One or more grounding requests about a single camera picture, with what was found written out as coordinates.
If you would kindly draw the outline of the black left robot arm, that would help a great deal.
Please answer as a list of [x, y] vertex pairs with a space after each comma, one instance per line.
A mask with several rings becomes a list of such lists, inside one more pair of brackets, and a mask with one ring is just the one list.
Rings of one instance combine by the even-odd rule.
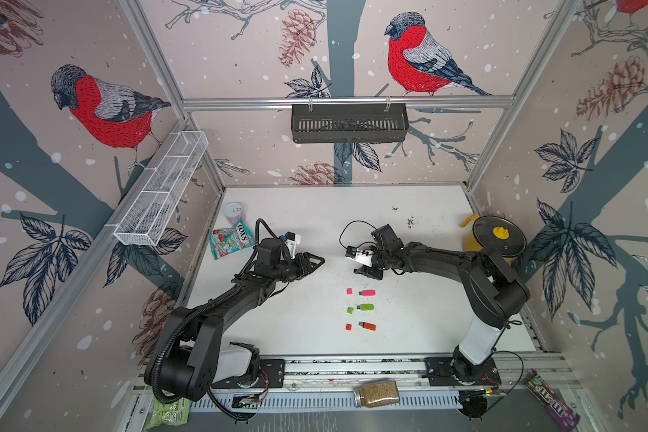
[[280, 238], [263, 239], [233, 277], [232, 288], [193, 309], [174, 309], [144, 374], [156, 400], [170, 404], [181, 399], [202, 399], [218, 379], [225, 329], [266, 302], [276, 284], [302, 280], [325, 262], [323, 257], [307, 252], [293, 255]]

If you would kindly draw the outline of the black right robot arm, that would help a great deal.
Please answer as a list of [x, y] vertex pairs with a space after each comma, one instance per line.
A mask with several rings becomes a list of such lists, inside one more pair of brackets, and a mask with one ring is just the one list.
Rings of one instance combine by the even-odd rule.
[[386, 271], [430, 274], [462, 284], [473, 311], [468, 330], [455, 348], [451, 367], [455, 380], [470, 384], [489, 366], [511, 318], [530, 299], [526, 284], [496, 250], [455, 251], [420, 242], [403, 242], [390, 225], [373, 230], [372, 245], [346, 247], [346, 257], [361, 266], [355, 272], [374, 280]]

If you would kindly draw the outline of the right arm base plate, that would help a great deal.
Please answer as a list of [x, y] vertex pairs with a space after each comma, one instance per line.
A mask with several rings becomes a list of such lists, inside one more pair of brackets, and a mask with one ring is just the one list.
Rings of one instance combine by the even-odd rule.
[[434, 356], [424, 359], [426, 372], [423, 374], [434, 387], [501, 385], [501, 379], [492, 357], [480, 365], [453, 356]]

